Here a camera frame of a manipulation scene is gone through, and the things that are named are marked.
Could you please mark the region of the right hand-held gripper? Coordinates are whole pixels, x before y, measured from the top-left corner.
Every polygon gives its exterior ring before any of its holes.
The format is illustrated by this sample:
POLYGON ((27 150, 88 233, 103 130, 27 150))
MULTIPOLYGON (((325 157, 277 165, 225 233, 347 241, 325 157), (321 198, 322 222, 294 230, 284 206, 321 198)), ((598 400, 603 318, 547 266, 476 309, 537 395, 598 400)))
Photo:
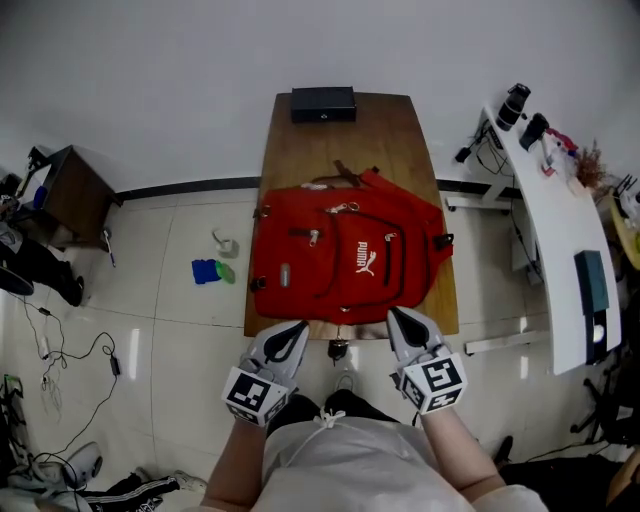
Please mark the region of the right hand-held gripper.
POLYGON ((468 380, 461 357, 444 344, 437 324, 407 307, 392 307, 386 318, 397 358, 391 375, 396 389, 420 415, 456 404, 468 380))

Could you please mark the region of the red backpack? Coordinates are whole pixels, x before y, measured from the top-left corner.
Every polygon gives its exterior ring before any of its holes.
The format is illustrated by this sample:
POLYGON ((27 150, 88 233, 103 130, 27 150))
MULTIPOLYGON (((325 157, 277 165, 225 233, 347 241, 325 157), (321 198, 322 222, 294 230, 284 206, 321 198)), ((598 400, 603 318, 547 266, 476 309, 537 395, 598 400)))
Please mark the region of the red backpack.
POLYGON ((440 208, 376 169, 268 191, 256 211, 250 289, 262 317, 379 323, 416 307, 453 255, 440 208))

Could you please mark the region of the person's right forearm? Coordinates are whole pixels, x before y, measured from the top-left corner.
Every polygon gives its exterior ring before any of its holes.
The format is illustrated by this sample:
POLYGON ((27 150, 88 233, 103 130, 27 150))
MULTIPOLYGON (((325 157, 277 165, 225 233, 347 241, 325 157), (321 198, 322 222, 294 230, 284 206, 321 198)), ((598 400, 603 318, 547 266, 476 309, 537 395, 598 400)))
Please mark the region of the person's right forearm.
POLYGON ((506 486, 493 460, 452 407, 420 418, 442 477, 468 502, 506 486))

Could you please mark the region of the person's left forearm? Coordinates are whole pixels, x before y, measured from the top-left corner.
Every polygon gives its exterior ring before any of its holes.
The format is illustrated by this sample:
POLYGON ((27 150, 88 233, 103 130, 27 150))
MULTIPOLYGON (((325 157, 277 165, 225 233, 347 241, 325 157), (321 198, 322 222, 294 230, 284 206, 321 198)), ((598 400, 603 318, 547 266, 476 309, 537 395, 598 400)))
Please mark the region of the person's left forearm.
POLYGON ((211 474, 201 506, 225 512, 249 512, 262 491, 266 430, 236 420, 211 474))

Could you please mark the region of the small black pouch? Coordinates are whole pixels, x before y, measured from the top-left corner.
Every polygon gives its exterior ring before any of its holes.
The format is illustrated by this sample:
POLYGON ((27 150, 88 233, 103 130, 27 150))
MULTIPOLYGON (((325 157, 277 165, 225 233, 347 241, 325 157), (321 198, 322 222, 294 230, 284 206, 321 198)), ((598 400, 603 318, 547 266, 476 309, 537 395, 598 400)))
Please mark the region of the small black pouch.
POLYGON ((336 364, 346 356, 348 348, 349 341, 342 337, 341 327, 338 326, 336 336, 328 343, 327 355, 332 360, 333 364, 336 364))

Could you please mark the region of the person's black trousers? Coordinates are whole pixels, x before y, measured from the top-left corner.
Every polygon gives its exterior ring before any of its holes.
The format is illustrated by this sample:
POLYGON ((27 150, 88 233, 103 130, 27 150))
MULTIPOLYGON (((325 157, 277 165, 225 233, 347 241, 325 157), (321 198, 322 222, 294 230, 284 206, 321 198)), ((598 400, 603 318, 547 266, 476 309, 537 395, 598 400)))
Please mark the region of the person's black trousers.
MULTIPOLYGON (((324 407, 326 412, 344 411, 347 417, 397 423, 396 419, 386 415, 365 399, 347 389, 339 389, 332 393, 326 399, 324 407)), ((270 421, 267 436, 284 426, 313 421, 319 413, 320 408, 311 399, 301 394, 295 394, 270 421)))

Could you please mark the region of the blue cloth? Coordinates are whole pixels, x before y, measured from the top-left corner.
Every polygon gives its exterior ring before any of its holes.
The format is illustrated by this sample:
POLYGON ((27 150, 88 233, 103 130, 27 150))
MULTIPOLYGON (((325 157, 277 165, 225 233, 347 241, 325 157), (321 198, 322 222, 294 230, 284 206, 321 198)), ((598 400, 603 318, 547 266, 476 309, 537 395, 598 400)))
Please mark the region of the blue cloth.
POLYGON ((196 285, 204 285, 221 280, 215 259, 197 259, 191 262, 192 274, 196 285))

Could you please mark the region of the person's white shirt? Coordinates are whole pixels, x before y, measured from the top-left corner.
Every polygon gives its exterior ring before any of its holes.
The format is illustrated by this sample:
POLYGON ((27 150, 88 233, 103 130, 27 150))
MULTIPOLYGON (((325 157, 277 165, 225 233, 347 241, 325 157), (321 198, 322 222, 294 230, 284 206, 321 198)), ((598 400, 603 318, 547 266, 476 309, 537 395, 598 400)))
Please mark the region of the person's white shirt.
POLYGON ((345 417, 295 423, 266 441, 263 489, 252 512, 548 512, 507 485, 468 501, 439 472, 424 433, 345 417))

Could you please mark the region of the curved white desk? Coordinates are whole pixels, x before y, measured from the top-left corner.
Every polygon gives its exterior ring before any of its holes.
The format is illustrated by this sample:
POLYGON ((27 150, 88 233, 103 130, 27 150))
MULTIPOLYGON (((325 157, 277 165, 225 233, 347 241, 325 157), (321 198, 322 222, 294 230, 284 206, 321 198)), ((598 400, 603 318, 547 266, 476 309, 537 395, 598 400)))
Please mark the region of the curved white desk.
POLYGON ((590 193, 575 194, 561 164, 547 176, 542 143, 525 151, 518 138, 524 124, 496 136, 510 164, 526 207, 541 261, 549 315, 552 367, 560 375, 586 364, 584 320, 574 256, 583 250, 601 254, 609 307, 620 311, 618 290, 604 228, 590 193))

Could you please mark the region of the open black box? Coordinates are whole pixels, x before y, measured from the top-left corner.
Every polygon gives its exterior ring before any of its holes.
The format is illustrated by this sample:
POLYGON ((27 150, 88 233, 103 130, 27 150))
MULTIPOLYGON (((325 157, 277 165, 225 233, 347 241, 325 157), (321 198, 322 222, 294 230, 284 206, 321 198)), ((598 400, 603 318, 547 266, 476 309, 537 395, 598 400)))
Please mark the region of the open black box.
POLYGON ((586 363, 592 365, 604 360, 621 343, 620 311, 612 307, 586 310, 583 320, 586 363))

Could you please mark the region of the brown wooden table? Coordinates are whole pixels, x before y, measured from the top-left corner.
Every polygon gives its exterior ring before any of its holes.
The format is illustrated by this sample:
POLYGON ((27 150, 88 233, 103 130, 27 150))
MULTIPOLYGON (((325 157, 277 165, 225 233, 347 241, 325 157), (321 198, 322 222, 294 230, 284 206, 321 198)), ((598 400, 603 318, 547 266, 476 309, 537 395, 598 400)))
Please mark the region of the brown wooden table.
MULTIPOLYGON (((263 158, 256 208, 268 190, 300 185, 320 176, 337 174, 335 160, 359 173, 375 166, 380 175, 447 213, 442 203, 427 144, 414 109, 406 95, 355 93, 355 122, 294 124, 290 118, 290 93, 276 95, 263 158)), ((249 290, 253 271, 249 259, 244 335, 253 337, 279 320, 261 317, 249 290)), ((417 307, 433 318, 445 335, 459 332, 459 313, 453 259, 439 269, 433 287, 417 307)), ((310 323, 314 340, 382 339, 383 324, 343 326, 310 323)))

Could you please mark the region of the round yellow table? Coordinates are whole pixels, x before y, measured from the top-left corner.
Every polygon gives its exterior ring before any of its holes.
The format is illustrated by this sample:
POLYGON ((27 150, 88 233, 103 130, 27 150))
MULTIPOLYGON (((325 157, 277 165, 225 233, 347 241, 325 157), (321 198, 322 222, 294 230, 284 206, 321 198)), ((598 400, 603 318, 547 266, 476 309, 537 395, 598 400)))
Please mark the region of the round yellow table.
POLYGON ((622 249, 631 266, 640 272, 640 232, 631 229, 625 223, 625 218, 621 215, 621 209, 616 203, 617 198, 612 191, 609 192, 607 200, 622 249))

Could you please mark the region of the grey round device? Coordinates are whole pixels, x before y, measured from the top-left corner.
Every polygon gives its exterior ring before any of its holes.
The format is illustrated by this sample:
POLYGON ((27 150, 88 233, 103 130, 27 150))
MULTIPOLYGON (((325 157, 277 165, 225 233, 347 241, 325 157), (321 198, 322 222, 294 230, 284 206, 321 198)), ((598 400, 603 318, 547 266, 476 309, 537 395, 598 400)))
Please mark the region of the grey round device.
POLYGON ((62 463, 66 485, 79 490, 95 478, 103 464, 103 457, 97 442, 89 442, 76 450, 62 463))

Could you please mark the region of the dark grey tumbler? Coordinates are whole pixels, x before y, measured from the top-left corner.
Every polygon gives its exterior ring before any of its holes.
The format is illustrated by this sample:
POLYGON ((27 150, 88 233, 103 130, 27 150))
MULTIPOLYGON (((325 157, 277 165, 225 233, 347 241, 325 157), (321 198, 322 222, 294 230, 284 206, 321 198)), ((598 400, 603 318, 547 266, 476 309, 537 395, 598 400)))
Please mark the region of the dark grey tumbler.
POLYGON ((501 130, 508 132, 515 126, 530 94, 530 88, 521 83, 516 83, 508 90, 508 95, 496 116, 496 125, 501 130))

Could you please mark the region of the brown side cabinet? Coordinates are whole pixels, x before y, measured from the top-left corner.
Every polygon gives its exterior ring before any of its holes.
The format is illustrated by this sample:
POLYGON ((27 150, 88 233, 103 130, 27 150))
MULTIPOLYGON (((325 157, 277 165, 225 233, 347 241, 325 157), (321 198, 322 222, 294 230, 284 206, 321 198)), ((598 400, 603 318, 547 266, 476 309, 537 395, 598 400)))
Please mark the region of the brown side cabinet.
POLYGON ((49 162, 44 198, 21 207, 18 227, 31 239, 59 251, 92 248, 106 252, 107 215, 122 201, 74 147, 52 154, 49 162))

